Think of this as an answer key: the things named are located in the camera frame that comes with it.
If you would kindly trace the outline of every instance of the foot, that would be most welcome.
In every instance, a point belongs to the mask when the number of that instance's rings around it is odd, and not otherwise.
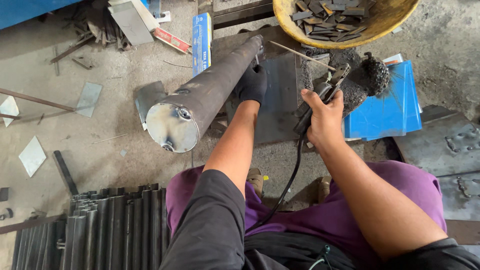
[[[251,183],[255,194],[259,197],[263,197],[264,176],[260,173],[258,168],[251,168],[248,171],[247,182]]]
[[[318,204],[324,202],[328,194],[330,194],[331,176],[323,176],[316,179],[318,181]]]

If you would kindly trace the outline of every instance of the black work glove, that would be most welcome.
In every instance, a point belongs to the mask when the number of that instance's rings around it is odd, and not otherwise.
[[[260,65],[257,65],[255,69],[252,67],[253,64],[248,66],[233,88],[233,92],[237,94],[240,101],[256,100],[261,105],[267,91],[267,72]]]

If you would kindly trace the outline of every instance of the black welding cable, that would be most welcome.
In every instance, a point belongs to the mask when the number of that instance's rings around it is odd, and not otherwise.
[[[265,224],[267,221],[269,221],[270,218],[272,218],[273,214],[276,212],[277,208],[278,208],[278,207],[280,206],[280,204],[282,203],[283,198],[284,198],[285,195],[287,194],[288,189],[290,188],[290,186],[291,186],[292,183],[293,183],[293,180],[295,179],[295,176],[297,176],[297,172],[298,172],[299,167],[300,167],[301,150],[302,150],[302,147],[303,147],[303,139],[304,139],[304,137],[305,137],[305,134],[300,135],[299,144],[298,144],[298,146],[297,146],[297,163],[295,163],[295,168],[293,169],[292,176],[290,177],[290,180],[288,181],[287,186],[286,186],[285,189],[283,190],[282,195],[280,196],[280,198],[279,198],[278,201],[276,202],[275,207],[273,207],[272,210],[268,213],[268,215],[266,215],[261,221],[255,223],[252,227],[250,227],[249,229],[247,229],[247,230],[245,231],[245,233],[248,233],[248,232],[250,232],[251,230],[254,230],[254,229],[258,228],[258,227],[262,226],[263,224]]]

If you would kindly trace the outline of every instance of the steel cylinder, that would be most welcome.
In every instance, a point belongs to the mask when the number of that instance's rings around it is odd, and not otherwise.
[[[262,36],[247,39],[150,108],[146,125],[151,137],[166,150],[190,151],[261,49],[262,42]]]

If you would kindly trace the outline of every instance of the leg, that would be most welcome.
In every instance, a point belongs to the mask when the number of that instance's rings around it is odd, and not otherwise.
[[[442,194],[438,180],[414,166],[397,161],[367,162],[367,165],[413,202],[419,205],[445,231]],[[370,267],[380,263],[379,258],[361,234],[347,201],[334,181],[324,203],[292,213],[276,213],[268,224],[249,234],[271,231],[308,233],[317,235],[341,248],[359,263]]]
[[[177,228],[180,217],[193,194],[195,185],[202,174],[204,167],[191,168],[175,175],[167,187],[167,221],[172,231],[172,236]],[[270,209],[262,204],[255,194],[253,186],[245,182],[245,228],[250,228],[260,218],[264,217]]]

